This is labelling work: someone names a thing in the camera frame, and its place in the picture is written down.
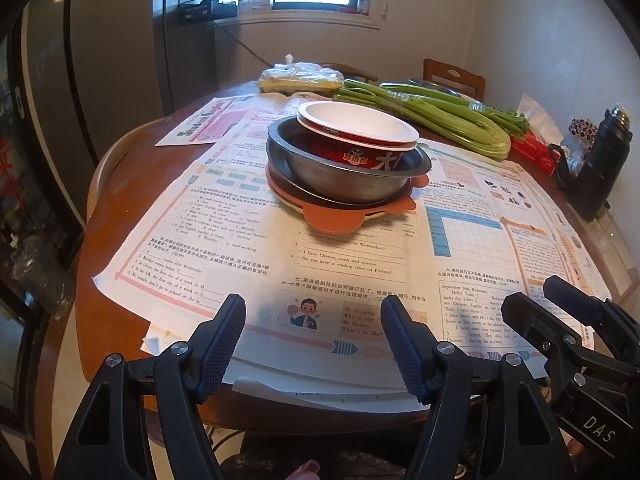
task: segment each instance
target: cartoon man illustration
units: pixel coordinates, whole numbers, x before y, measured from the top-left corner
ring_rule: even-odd
[[[318,324],[314,319],[318,304],[311,298],[306,298],[300,303],[300,310],[302,315],[294,317],[298,313],[298,308],[295,305],[289,305],[287,307],[287,313],[289,314],[289,322],[295,326],[301,326],[302,328],[310,328],[311,330],[317,330]]]

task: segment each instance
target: orange plate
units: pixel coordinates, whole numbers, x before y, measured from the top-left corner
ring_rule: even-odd
[[[399,215],[405,211],[414,211],[416,205],[414,199],[411,198],[411,190],[414,187],[424,187],[428,183],[426,175],[413,179],[412,184],[414,184],[414,186],[407,190],[406,195],[384,205],[370,208],[365,207],[363,209],[333,209],[304,202],[285,191],[283,186],[276,183],[276,179],[271,175],[271,168],[268,165],[266,168],[266,176],[269,186],[278,197],[302,209],[302,216],[305,218],[306,223],[316,231],[328,235],[353,233],[362,225],[367,216],[379,213]]]

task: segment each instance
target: screw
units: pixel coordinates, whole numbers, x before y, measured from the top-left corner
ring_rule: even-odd
[[[178,341],[171,345],[171,353],[175,355],[182,355],[189,349],[189,343],[186,341]]]
[[[456,349],[456,347],[453,346],[453,344],[449,341],[440,341],[436,348],[438,349],[438,352],[444,355],[453,354],[454,350]]]
[[[587,379],[584,378],[584,375],[578,373],[574,374],[574,383],[578,386],[584,386],[587,383]]]
[[[107,363],[107,366],[114,367],[120,364],[122,361],[122,356],[120,354],[111,354],[107,356],[104,362]]]
[[[522,359],[517,354],[507,354],[505,355],[504,360],[511,366],[520,366],[522,364]]]

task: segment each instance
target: paper stack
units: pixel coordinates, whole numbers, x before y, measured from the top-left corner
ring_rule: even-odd
[[[557,274],[590,295],[608,290],[560,210],[517,164],[429,142],[431,182],[414,194],[416,211],[367,221],[348,236],[315,232],[283,206],[265,179],[267,127],[310,98],[246,96],[231,108],[213,100],[168,135],[164,144],[218,137],[221,124],[226,132],[158,197],[95,278],[105,295],[151,322],[143,350],[158,354],[188,339],[238,293],[247,318],[224,379],[234,390],[399,413],[425,407],[406,392],[380,325],[389,294],[437,338],[483,358],[517,352],[534,376],[544,374],[544,358],[500,316],[512,292],[541,303],[593,347],[591,330],[548,302],[542,284]]]

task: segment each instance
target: floor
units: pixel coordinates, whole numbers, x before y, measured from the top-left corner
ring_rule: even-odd
[[[60,454],[66,431],[88,386],[89,383],[82,374],[80,355],[78,353],[78,337],[76,335],[76,314],[75,311],[72,311],[60,348],[53,390],[51,439],[54,460]],[[232,430],[217,429],[214,433],[214,443],[219,442],[229,433],[232,433]],[[229,456],[238,453],[241,444],[242,438],[240,436],[229,439],[216,451],[218,461],[221,463]],[[164,447],[153,441],[150,442],[150,447],[156,469],[156,478],[158,480],[172,480],[174,476],[171,473]]]

